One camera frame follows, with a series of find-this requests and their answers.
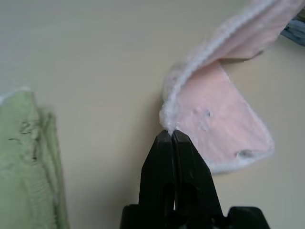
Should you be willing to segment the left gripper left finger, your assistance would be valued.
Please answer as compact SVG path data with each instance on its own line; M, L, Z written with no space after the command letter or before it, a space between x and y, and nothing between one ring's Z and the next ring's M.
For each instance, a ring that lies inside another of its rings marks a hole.
M142 166L139 204L160 210L173 210L175 175L173 143L166 130L155 138Z

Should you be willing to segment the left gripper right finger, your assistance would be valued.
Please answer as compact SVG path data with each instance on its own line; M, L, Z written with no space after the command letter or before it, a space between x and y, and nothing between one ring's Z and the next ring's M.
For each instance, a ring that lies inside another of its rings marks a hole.
M199 211L222 217L210 169L189 136L175 130L172 141L178 188L176 209L185 215Z

